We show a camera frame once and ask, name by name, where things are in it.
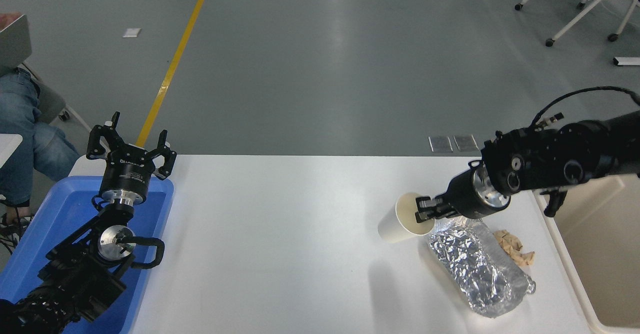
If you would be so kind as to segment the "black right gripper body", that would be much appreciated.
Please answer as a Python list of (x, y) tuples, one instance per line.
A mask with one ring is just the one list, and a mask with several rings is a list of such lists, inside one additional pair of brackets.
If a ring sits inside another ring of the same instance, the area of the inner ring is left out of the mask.
[(493, 208), (480, 198), (474, 186), (477, 172), (478, 168), (469, 168), (451, 179), (442, 195), (443, 203), (447, 206), (446, 218), (463, 216), (480, 219), (493, 214)]

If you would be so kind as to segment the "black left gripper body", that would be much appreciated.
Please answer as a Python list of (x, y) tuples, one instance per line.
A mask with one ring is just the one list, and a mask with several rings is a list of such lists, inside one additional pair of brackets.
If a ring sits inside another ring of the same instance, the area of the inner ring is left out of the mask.
[(155, 170), (148, 153), (146, 149), (128, 144), (110, 151), (105, 159), (99, 195), (105, 197), (108, 192), (122, 190), (146, 197)]

